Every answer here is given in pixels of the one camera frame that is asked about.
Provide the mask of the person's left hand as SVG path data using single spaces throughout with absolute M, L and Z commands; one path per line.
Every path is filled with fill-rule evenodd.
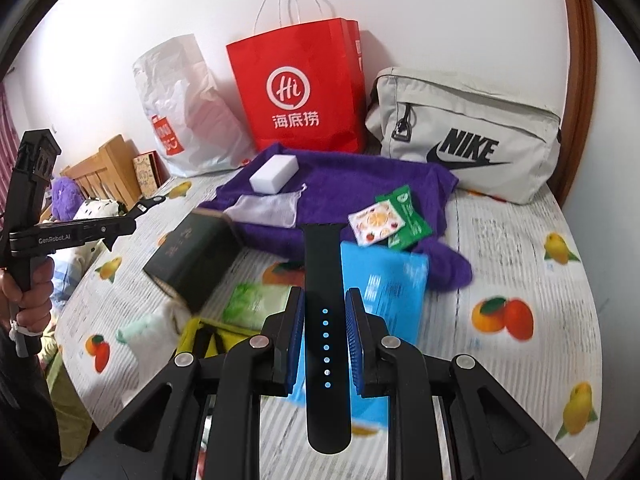
M 32 274 L 32 287 L 27 292 L 23 292 L 15 283 L 13 276 L 6 270 L 1 270 L 1 326 L 5 330 L 10 329 L 10 304 L 17 304 L 20 307 L 16 315 L 19 326 L 25 327 L 32 333 L 40 333 L 47 327 L 51 318 L 50 297 L 53 292 L 53 273 L 53 260 L 47 257 Z

